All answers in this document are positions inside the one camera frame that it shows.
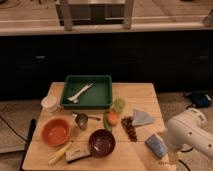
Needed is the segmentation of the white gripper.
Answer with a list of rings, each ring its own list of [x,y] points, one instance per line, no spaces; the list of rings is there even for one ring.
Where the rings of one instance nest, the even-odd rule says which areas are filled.
[[[169,164],[174,170],[177,169],[177,164],[180,157],[180,151],[183,148],[183,144],[178,140],[177,137],[172,135],[167,129],[158,132],[163,142],[168,148]]]

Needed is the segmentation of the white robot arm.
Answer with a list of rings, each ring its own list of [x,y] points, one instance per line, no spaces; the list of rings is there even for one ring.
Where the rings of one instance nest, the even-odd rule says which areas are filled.
[[[188,108],[167,121],[165,129],[158,132],[158,135],[168,148],[171,165],[177,163],[184,145],[213,159],[213,134],[203,129],[206,123],[205,115],[196,108]]]

